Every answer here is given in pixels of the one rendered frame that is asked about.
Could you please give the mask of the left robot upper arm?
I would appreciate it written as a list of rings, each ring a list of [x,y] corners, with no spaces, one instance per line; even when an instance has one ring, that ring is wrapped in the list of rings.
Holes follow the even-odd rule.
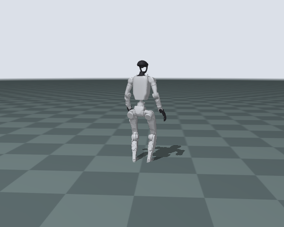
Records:
[[[131,97],[130,90],[132,89],[132,86],[133,86],[133,77],[128,79],[128,84],[125,91],[126,97]]]

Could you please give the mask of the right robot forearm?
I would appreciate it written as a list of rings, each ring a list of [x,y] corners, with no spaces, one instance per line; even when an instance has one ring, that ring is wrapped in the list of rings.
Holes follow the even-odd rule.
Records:
[[[158,111],[159,111],[159,109],[163,110],[163,108],[162,108],[162,105],[161,105],[159,93],[158,93],[158,97],[159,97],[159,98],[156,98],[156,99],[155,99],[155,102],[156,102],[156,106],[157,106]]]

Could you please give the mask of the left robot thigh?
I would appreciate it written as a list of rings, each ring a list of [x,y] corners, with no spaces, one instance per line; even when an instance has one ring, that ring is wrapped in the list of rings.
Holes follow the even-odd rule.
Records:
[[[131,125],[131,128],[132,128],[133,140],[136,141],[136,140],[139,140],[139,134],[138,134],[138,117],[137,117],[137,116],[134,116],[133,112],[134,112],[134,109],[130,110],[130,111],[127,113],[127,117],[130,118],[130,119],[129,119],[129,122],[130,122],[130,125]]]

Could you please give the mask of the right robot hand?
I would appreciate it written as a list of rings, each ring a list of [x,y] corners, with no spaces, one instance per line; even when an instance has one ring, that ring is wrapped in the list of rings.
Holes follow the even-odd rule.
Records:
[[[164,109],[163,109],[163,110],[159,109],[159,112],[163,114],[163,116],[164,116],[164,121],[165,121],[165,120],[166,120],[166,114],[165,114],[165,112],[164,112]]]

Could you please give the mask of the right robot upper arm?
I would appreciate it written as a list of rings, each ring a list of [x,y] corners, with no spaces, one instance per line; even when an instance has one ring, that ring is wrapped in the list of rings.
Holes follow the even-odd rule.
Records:
[[[158,98],[156,79],[153,77],[148,77],[148,81],[149,83],[151,83],[151,88],[153,90],[153,98]]]

